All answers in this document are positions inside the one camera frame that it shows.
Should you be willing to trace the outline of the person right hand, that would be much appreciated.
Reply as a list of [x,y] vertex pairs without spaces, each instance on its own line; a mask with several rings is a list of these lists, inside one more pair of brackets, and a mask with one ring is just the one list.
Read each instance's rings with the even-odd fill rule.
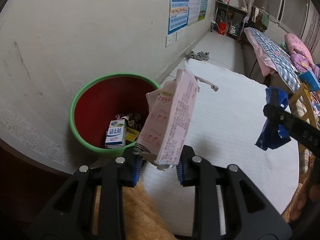
[[312,202],[319,201],[319,185],[311,184],[310,182],[305,181],[298,194],[296,199],[293,201],[291,211],[290,211],[290,220],[295,221],[300,217],[303,207],[306,205],[307,200]]

